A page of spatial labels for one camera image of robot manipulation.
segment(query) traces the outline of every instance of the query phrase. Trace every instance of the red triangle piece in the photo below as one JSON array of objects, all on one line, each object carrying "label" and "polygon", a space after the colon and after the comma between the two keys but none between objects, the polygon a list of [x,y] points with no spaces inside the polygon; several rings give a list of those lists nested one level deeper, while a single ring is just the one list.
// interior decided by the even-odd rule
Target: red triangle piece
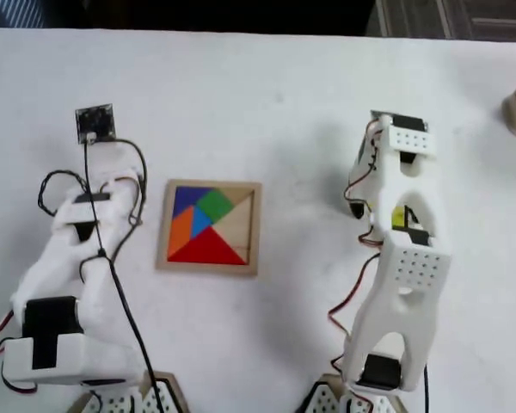
[{"label": "red triangle piece", "polygon": [[247,265],[211,226],[186,243],[168,260],[170,262]]}]

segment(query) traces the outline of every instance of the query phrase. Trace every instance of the hole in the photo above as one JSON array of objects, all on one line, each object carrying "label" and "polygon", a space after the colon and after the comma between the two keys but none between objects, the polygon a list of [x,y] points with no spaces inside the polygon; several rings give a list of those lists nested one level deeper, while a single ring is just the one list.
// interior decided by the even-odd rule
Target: hole
[{"label": "hole", "polygon": [[413,288],[411,287],[399,287],[397,288],[397,293],[399,295],[409,295],[413,292]]}]

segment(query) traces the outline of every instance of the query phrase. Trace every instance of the black wire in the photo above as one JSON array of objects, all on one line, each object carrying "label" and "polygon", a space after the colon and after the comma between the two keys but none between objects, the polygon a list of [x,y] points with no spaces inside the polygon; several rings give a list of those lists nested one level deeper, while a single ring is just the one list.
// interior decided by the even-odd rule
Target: black wire
[{"label": "black wire", "polygon": [[44,205],[44,192],[46,191],[46,186],[49,183],[50,179],[52,179],[55,175],[68,175],[74,177],[77,181],[80,187],[83,189],[83,191],[86,191],[86,181],[76,172],[73,172],[72,170],[53,170],[50,172],[46,177],[42,180],[42,183],[40,184],[40,191],[38,193],[38,207],[50,215],[51,217],[54,217],[56,213],[58,213],[58,210],[50,211],[46,205]]},{"label": "black wire", "polygon": [[424,411],[430,411],[430,391],[428,389],[428,365],[424,366]]},{"label": "black wire", "polygon": [[89,173],[88,173],[88,142],[84,142],[84,175],[86,176],[86,192],[88,193],[89,203],[92,206],[92,213],[94,214],[95,221],[95,232],[97,233],[97,242],[100,245],[100,250],[98,251],[98,255],[105,255],[105,250],[103,249],[103,243],[101,242],[101,234],[99,221],[97,220],[97,213],[95,213],[95,203],[94,203],[94,195],[92,194],[92,188],[89,185]]},{"label": "black wire", "polygon": [[3,362],[2,367],[0,368],[0,374],[2,375],[2,382],[6,387],[8,387],[11,391],[15,391],[19,394],[35,394],[38,391],[38,385],[34,384],[33,387],[23,388],[12,385],[3,375]]},{"label": "black wire", "polygon": [[141,223],[141,216],[144,212],[144,203],[147,201],[147,162],[145,162],[145,157],[142,151],[138,148],[136,144],[134,144],[130,140],[126,139],[116,139],[115,142],[119,142],[121,144],[127,144],[133,147],[136,152],[139,155],[139,159],[142,164],[142,168],[144,170],[143,176],[139,177],[139,189],[141,191],[141,201],[139,202],[139,208],[138,208],[138,215],[136,216],[136,224],[132,225],[130,230],[126,233],[124,238],[122,238],[119,242],[119,245],[117,245],[117,248],[113,251],[113,254],[111,255],[111,260],[115,262],[117,260],[117,257],[119,256],[120,249],[124,246],[128,238],[133,234],[134,231],[136,231],[136,227],[138,226],[138,223]]},{"label": "black wire", "polygon": [[14,337],[4,337],[2,340],[0,340],[0,347],[2,346],[2,344],[7,342],[8,340],[15,340],[15,338]]},{"label": "black wire", "polygon": [[80,277],[80,281],[85,283],[85,280],[83,278],[83,266],[86,262],[95,260],[96,258],[100,258],[100,256],[89,256],[88,258],[84,258],[82,261],[80,261],[80,265],[78,265],[78,276]]},{"label": "black wire", "polygon": [[90,390],[89,392],[90,392],[90,394],[91,394],[92,396],[94,396],[95,398],[97,398],[97,403],[99,403],[99,404],[100,404],[100,408],[98,409],[97,413],[100,413],[100,412],[101,412],[101,409],[103,409],[103,400],[101,400],[101,396],[100,396],[99,394],[97,394],[97,393],[96,393],[95,391],[93,391],[93,390]]},{"label": "black wire", "polygon": [[[125,143],[131,145],[133,148],[136,149],[136,152],[139,154],[139,157],[142,161],[142,165],[144,168],[144,177],[142,182],[140,182],[140,190],[141,190],[141,201],[139,203],[139,210],[138,210],[138,219],[137,222],[139,222],[143,209],[144,209],[144,203],[146,200],[146,191],[147,191],[147,165],[145,163],[144,155],[142,151],[134,144],[133,142],[125,139],[117,139],[115,142]],[[132,312],[130,311],[130,306],[128,305],[128,302],[126,301],[126,296],[124,294],[124,289],[122,288],[122,285],[120,284],[119,276],[117,275],[116,269],[114,267],[114,260],[116,259],[117,255],[119,254],[120,248],[122,248],[122,245],[126,242],[126,240],[133,234],[133,232],[136,229],[136,225],[133,225],[130,228],[130,231],[125,235],[125,237],[120,241],[117,248],[114,250],[113,258],[109,258],[107,256],[107,252],[103,249],[103,245],[101,243],[101,236],[100,236],[100,229],[98,225],[97,220],[97,214],[95,213],[95,205],[94,205],[94,195],[92,195],[92,189],[89,184],[89,174],[88,174],[88,144],[84,144],[84,174],[86,175],[86,181],[87,181],[87,192],[90,204],[92,205],[92,212],[94,214],[94,221],[95,221],[95,230],[97,232],[97,237],[100,244],[100,250],[98,251],[98,256],[105,258],[107,262],[109,263],[109,268],[111,270],[111,276],[113,277],[114,285],[117,289],[117,292],[119,294],[120,303],[122,304],[122,308],[124,309],[124,313],[126,314],[126,318],[128,318],[128,323],[130,323],[130,326],[132,327],[132,330],[134,332],[134,335],[136,336],[136,340],[138,341],[139,347],[141,348],[142,355],[144,357],[145,365],[147,367],[151,385],[153,386],[153,390],[155,392],[155,398],[157,400],[157,408],[161,413],[164,413],[163,404],[161,403],[161,394],[158,390],[157,386],[157,378],[155,377],[155,372],[153,371],[153,367],[151,365],[151,360],[149,358],[149,355],[147,354],[147,349],[145,348],[144,339],[142,338],[141,334],[139,333],[138,325],[136,324],[136,321],[134,320],[134,317],[132,315]]]}]

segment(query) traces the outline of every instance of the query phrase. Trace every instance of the blue triangle piece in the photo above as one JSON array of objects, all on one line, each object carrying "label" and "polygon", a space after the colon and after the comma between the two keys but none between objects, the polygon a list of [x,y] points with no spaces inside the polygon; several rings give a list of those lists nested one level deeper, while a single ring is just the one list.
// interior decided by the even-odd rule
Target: blue triangle piece
[{"label": "blue triangle piece", "polygon": [[203,230],[212,224],[210,218],[203,213],[198,206],[193,207],[193,224],[191,225],[191,238],[197,237]]},{"label": "blue triangle piece", "polygon": [[195,205],[200,198],[206,195],[212,188],[202,187],[178,187],[175,189],[174,211],[172,219],[182,213],[187,207]]}]

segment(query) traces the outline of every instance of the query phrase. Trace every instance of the floor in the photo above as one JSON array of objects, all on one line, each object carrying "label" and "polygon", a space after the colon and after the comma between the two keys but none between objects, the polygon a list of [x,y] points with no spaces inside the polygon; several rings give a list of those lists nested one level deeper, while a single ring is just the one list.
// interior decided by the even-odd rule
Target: floor
[{"label": "floor", "polygon": [[516,0],[376,0],[366,35],[516,41]]}]

